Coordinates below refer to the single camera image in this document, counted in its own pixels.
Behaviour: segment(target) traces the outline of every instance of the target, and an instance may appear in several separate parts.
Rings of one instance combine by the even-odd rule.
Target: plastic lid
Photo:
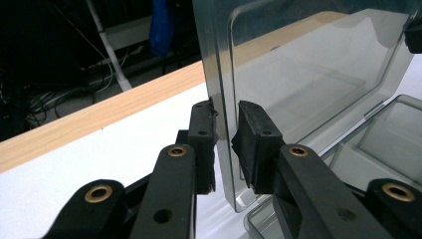
[[[392,96],[412,55],[403,29],[420,1],[194,1],[226,198],[255,201],[230,140],[237,103],[261,105],[284,135],[321,152]]]

